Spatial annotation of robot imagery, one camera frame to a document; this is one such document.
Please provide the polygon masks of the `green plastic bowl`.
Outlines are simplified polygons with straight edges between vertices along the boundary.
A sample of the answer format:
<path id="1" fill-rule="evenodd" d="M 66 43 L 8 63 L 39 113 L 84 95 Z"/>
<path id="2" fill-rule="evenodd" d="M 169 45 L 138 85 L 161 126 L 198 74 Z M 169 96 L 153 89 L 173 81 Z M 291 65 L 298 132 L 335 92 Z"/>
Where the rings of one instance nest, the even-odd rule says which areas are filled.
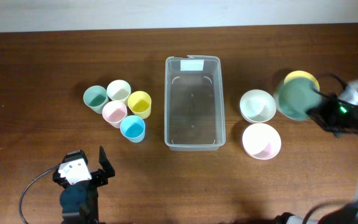
<path id="1" fill-rule="evenodd" d="M 314 90 L 317 90 L 317 87 L 311 80 L 295 78 L 281 82 L 273 98 L 281 114 L 296 121 L 305 121 L 309 118 L 306 112 L 322 101 L 321 95 Z"/>

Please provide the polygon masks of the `yellow plastic bowl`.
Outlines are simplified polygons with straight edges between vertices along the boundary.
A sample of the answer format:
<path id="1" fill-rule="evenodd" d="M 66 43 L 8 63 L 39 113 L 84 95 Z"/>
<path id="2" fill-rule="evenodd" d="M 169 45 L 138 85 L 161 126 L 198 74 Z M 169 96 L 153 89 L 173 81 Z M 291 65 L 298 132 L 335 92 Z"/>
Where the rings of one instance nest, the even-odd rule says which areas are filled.
<path id="1" fill-rule="evenodd" d="M 287 83 L 291 80 L 294 80 L 296 78 L 306 78 L 310 81 L 312 81 L 316 87 L 317 90 L 319 90 L 319 83 L 317 81 L 317 79 L 310 73 L 306 72 L 306 71 L 302 71 L 302 70 L 295 70 L 293 72 L 290 72 L 285 78 L 284 78 L 284 83 Z"/>

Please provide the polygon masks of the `cream plastic bowl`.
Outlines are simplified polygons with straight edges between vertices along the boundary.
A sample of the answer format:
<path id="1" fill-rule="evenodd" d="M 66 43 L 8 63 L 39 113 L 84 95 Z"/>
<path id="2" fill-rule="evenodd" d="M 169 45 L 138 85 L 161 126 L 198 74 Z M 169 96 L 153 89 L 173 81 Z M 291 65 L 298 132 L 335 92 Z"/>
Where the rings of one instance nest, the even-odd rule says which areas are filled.
<path id="1" fill-rule="evenodd" d="M 249 90 L 239 103 L 242 117 L 250 123 L 264 123 L 271 120 L 277 111 L 271 94 L 263 90 Z"/>

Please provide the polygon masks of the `pink plastic bowl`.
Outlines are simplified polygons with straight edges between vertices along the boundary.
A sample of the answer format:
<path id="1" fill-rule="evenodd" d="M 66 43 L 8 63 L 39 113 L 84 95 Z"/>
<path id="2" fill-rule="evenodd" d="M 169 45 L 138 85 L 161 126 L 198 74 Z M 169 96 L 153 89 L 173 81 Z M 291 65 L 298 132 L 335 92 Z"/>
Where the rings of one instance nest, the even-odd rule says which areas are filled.
<path id="1" fill-rule="evenodd" d="M 280 152 L 282 140 L 277 130 L 272 126 L 265 123 L 255 123 L 244 130 L 242 145 L 250 157 L 269 160 Z"/>

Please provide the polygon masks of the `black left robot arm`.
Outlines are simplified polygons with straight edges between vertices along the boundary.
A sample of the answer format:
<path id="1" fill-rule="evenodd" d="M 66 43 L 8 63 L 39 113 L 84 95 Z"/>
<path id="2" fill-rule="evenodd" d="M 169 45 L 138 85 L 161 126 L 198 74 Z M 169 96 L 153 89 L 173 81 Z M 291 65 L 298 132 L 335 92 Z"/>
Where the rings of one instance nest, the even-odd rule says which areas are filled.
<path id="1" fill-rule="evenodd" d="M 99 148 L 101 168 L 90 172 L 83 150 L 66 154 L 54 170 L 52 180 L 63 187 L 60 194 L 63 223 L 99 223 L 98 187 L 115 176 L 104 148 Z"/>

